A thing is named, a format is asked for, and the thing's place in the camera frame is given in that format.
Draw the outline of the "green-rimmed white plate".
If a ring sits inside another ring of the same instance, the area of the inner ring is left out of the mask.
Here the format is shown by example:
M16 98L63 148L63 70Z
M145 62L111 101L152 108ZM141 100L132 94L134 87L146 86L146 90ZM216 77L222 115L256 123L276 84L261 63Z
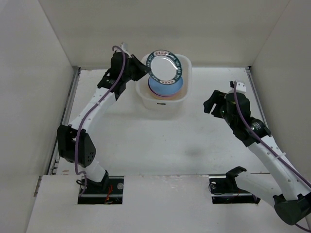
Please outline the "green-rimmed white plate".
M156 83L171 85L182 78L182 65L175 54L168 50L155 50L146 59L151 70L149 77Z

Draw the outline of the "cream plate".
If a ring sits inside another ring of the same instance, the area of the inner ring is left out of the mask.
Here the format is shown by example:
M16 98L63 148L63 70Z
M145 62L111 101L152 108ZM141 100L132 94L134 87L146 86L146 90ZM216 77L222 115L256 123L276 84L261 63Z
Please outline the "cream plate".
M153 95L153 97L157 100L176 100L176 96L158 96L158 95Z

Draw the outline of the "blue plate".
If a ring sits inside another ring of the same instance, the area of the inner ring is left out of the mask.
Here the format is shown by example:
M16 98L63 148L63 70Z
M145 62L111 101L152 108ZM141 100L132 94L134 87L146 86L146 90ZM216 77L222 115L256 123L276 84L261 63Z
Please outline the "blue plate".
M159 96L172 96L177 94L183 87L183 78L173 84L163 84L155 81L151 77L148 78L149 89Z

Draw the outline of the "purple plate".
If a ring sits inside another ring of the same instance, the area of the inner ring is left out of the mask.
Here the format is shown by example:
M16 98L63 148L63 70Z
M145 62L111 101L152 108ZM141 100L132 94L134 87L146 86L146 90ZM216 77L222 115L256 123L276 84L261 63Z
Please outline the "purple plate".
M181 90L182 86L178 85L150 85L148 88L154 96L157 98L169 99L176 96Z

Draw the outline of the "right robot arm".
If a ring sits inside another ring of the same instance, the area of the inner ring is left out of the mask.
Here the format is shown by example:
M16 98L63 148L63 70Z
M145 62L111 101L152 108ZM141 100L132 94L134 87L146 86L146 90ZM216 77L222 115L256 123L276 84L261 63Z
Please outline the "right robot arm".
M288 225L297 225L308 216L311 213L311 183L289 162L268 127L251 116L250 101L245 92L215 90L203 106L205 113L225 120L234 136L259 158L275 180L269 183L237 166L210 188L221 194L240 190L251 193L272 206Z

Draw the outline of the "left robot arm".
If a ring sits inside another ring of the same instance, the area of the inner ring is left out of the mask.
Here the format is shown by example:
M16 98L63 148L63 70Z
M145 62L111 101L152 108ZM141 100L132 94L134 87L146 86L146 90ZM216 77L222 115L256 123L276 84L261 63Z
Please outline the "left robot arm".
M74 164L76 175L82 175L80 185L104 192L109 188L108 172L96 160L96 148L91 132L104 113L126 89L129 81L139 81L151 69L136 56L114 46L110 68L97 84L95 93L82 112L70 123L57 129L59 156Z

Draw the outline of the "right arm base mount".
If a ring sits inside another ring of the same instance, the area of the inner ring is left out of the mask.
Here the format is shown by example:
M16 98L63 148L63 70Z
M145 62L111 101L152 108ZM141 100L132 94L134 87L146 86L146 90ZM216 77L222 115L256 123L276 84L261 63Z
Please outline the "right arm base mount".
M239 189L225 175L209 176L208 189L213 204L259 204L260 198Z

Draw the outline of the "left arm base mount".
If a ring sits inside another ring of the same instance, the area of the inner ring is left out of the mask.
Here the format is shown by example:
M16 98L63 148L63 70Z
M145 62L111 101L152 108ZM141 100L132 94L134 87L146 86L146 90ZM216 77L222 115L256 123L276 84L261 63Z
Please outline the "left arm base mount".
M84 179L77 180L80 186L77 204L79 205L116 205L122 204L124 176L110 176L108 184L104 190L88 183L86 190L83 192Z

